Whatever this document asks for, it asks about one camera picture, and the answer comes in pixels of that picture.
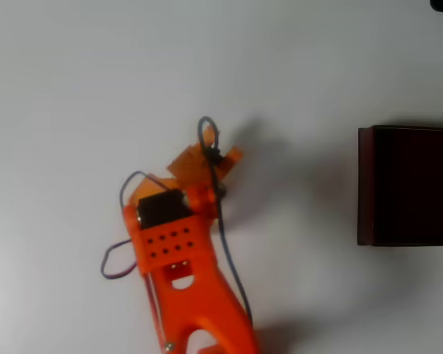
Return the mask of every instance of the dark box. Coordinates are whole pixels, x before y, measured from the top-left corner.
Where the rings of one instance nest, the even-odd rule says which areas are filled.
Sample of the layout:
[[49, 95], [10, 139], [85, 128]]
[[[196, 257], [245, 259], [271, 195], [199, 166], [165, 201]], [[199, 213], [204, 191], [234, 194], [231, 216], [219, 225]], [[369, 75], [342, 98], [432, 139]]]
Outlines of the dark box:
[[357, 242], [443, 246], [443, 128], [359, 129]]

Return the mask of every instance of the black cable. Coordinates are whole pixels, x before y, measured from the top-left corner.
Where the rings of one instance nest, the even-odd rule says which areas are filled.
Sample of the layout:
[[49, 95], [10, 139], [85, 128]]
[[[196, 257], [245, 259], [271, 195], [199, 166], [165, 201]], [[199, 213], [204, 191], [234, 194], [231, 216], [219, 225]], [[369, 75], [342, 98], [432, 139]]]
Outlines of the black cable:
[[[205, 144], [204, 140], [204, 131], [203, 127], [204, 124], [208, 123], [211, 125], [211, 127], [214, 130], [215, 133], [215, 142], [213, 147], [208, 147]], [[223, 215], [222, 215], [222, 197], [221, 192], [219, 188], [219, 180], [216, 175], [215, 166], [210, 160], [210, 149], [218, 149], [219, 146], [219, 130], [216, 127], [215, 122], [210, 117], [202, 117], [199, 120], [199, 126], [198, 126], [198, 135], [199, 135], [199, 143], [202, 148], [202, 152], [205, 155], [205, 158], [207, 159], [208, 168], [210, 170], [211, 178], [212, 178], [212, 184], [213, 184], [213, 191], [215, 192], [216, 196], [216, 210], [219, 215], [219, 231], [220, 231], [220, 239], [221, 244], [223, 245], [223, 250], [225, 253], [225, 256], [228, 261], [228, 265], [230, 266], [230, 270], [233, 274], [233, 277], [235, 278], [236, 285], [238, 286], [239, 292], [241, 294], [241, 298], [243, 299], [244, 308], [246, 310], [246, 314], [248, 316], [248, 319], [250, 320], [251, 324], [253, 324], [253, 315], [251, 314], [251, 307], [250, 302], [248, 301], [248, 296], [246, 295], [246, 291], [244, 290], [243, 283], [241, 282], [241, 279], [238, 275], [238, 272], [235, 267], [235, 263], [233, 262], [233, 258], [231, 256], [230, 247], [228, 247], [227, 238], [224, 232], [224, 222], [223, 222]]]
[[111, 245], [105, 251], [105, 254], [103, 255], [102, 264], [100, 266], [100, 273], [102, 273], [102, 275], [103, 275], [103, 277], [105, 279], [114, 280], [114, 279], [119, 279], [119, 278], [126, 277], [128, 274], [130, 274], [133, 271], [133, 269], [136, 268], [136, 262], [134, 262], [127, 269], [125, 269], [124, 271], [121, 271], [119, 273], [115, 273], [115, 274], [107, 274], [107, 273], [105, 273], [105, 266], [106, 266], [106, 262], [109, 260], [110, 252], [113, 251], [114, 249], [117, 249], [118, 247], [123, 246], [123, 245], [125, 245], [127, 243], [130, 243], [130, 242], [131, 242], [131, 240], [124, 240], [124, 241], [121, 241], [119, 243], [115, 243], [114, 245]]
[[151, 177], [147, 173], [144, 173], [143, 171], [134, 171], [131, 175], [128, 176], [126, 181], [123, 183], [123, 186], [121, 186], [121, 190], [120, 190], [120, 207], [121, 207], [121, 210], [123, 210], [123, 208], [125, 207], [125, 202], [123, 201], [123, 193], [125, 192], [125, 189], [128, 186], [128, 184], [131, 182], [131, 180], [134, 177], [138, 176], [138, 175], [145, 176], [147, 179], [149, 179], [150, 181], [154, 182], [155, 184], [157, 184], [158, 186], [160, 186], [164, 190], [170, 190], [171, 189], [168, 186], [166, 186], [165, 184], [163, 184], [162, 182], [160, 182], [157, 179]]
[[[128, 184], [130, 183], [130, 181], [138, 175], [143, 175], [145, 176], [147, 179], [153, 181], [155, 184], [157, 184], [158, 186], [160, 186], [161, 188], [165, 189], [165, 190], [170, 190], [171, 188], [169, 188], [168, 186], [166, 186], [165, 184], [161, 183], [160, 181], [158, 181], [157, 179], [151, 177], [150, 175], [144, 173], [143, 171], [135, 171], [133, 172], [123, 183], [123, 185], [121, 186], [120, 189], [120, 207], [121, 210], [123, 211], [123, 208], [125, 207], [125, 202], [123, 201], [123, 194], [125, 193], [125, 189], [128, 186]], [[114, 249], [117, 249], [120, 246], [123, 246], [127, 243], [130, 243], [130, 240], [125, 240], [125, 241], [121, 241], [119, 243], [115, 243], [114, 245], [111, 245], [106, 251], [105, 254], [103, 255], [103, 260], [102, 260], [102, 264], [100, 265], [100, 273], [103, 275], [103, 277], [105, 277], [106, 279], [109, 280], [114, 280], [114, 279], [119, 279], [119, 278], [123, 278], [126, 277], [128, 274], [130, 274], [133, 269], [136, 268], [137, 263], [134, 262], [133, 264], [131, 264], [127, 269], [125, 269], [124, 271], [121, 271], [119, 273], [116, 274], [107, 274], [105, 273], [105, 266], [107, 261], [109, 260], [109, 256], [110, 256], [110, 252], [113, 251]]]

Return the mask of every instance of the white table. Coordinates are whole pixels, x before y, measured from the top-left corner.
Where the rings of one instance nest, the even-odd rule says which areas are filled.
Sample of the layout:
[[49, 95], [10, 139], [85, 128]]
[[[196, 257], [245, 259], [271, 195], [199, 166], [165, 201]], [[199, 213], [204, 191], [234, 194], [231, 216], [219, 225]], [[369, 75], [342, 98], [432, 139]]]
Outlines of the white table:
[[205, 114], [247, 153], [224, 204], [266, 353], [443, 353], [443, 248], [356, 246], [357, 129], [443, 120], [427, 0], [0, 0], [0, 354], [158, 353], [100, 260], [124, 178]]

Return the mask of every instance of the orange robotic arm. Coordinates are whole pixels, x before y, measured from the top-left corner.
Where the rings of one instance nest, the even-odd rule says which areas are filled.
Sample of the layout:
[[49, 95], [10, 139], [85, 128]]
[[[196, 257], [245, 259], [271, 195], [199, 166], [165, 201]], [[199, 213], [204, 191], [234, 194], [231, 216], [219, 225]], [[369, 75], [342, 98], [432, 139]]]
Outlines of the orange robotic arm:
[[[204, 122], [210, 127], [202, 134]], [[235, 147], [220, 156], [217, 144], [216, 126], [202, 118], [199, 144], [188, 147], [168, 167], [174, 178], [147, 175], [123, 207], [164, 353], [185, 354], [189, 336], [199, 329], [210, 332], [218, 342], [199, 354], [259, 353], [233, 261], [228, 253], [248, 314], [220, 272], [210, 239], [210, 226], [218, 218], [227, 247], [218, 181], [242, 157]], [[193, 276], [190, 286], [174, 287], [175, 280], [187, 276]]]

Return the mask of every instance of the orange bracket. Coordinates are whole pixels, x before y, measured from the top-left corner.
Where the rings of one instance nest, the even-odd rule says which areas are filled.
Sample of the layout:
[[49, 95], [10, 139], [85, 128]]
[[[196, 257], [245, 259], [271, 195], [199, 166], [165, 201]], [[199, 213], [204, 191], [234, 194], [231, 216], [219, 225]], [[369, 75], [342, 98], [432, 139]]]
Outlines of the orange bracket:
[[[217, 167], [217, 175], [225, 176], [240, 158], [241, 151], [232, 149]], [[258, 354], [250, 321], [217, 265], [210, 239], [210, 225], [217, 217], [215, 195], [200, 146], [188, 147], [168, 169], [176, 178], [158, 179], [184, 190], [194, 215], [141, 229], [137, 202], [164, 192], [148, 179], [123, 210], [161, 349], [185, 354], [191, 333], [202, 329], [210, 332], [218, 345], [199, 353]], [[187, 276], [193, 276], [188, 288], [174, 287], [174, 280]]]

